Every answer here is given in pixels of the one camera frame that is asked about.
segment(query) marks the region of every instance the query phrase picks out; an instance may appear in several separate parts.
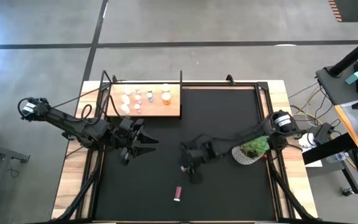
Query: black floor stripe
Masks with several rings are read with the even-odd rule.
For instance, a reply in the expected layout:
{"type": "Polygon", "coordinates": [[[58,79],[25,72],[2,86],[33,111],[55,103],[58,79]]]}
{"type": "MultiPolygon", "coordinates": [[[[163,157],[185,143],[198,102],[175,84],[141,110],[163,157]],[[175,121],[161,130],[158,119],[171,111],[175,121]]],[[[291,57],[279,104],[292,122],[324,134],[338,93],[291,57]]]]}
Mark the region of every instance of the black floor stripe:
{"type": "Polygon", "coordinates": [[[218,42],[139,42],[139,43],[105,43],[98,44],[101,49],[120,48],[163,48],[163,47],[258,47],[293,44],[307,45],[352,45],[358,40],[296,40],[296,41],[218,41],[218,42]]]}
{"type": "Polygon", "coordinates": [[[84,71],[84,75],[82,77],[82,82],[88,81],[90,79],[93,60],[94,60],[94,56],[96,55],[96,48],[98,46],[100,33],[102,31],[102,26],[103,26],[103,21],[104,21],[104,13],[107,10],[108,2],[109,2],[109,0],[103,0],[103,2],[102,2],[102,6],[101,6],[101,9],[99,12],[99,17],[98,17],[98,23],[96,24],[96,28],[95,28],[94,35],[93,35],[91,50],[89,50],[88,59],[86,61],[85,71],[84,71]]]}
{"type": "Polygon", "coordinates": [[[335,0],[342,22],[358,22],[358,0],[335,0]]]}
{"type": "Polygon", "coordinates": [[[85,49],[92,44],[0,44],[0,49],[85,49]]]}

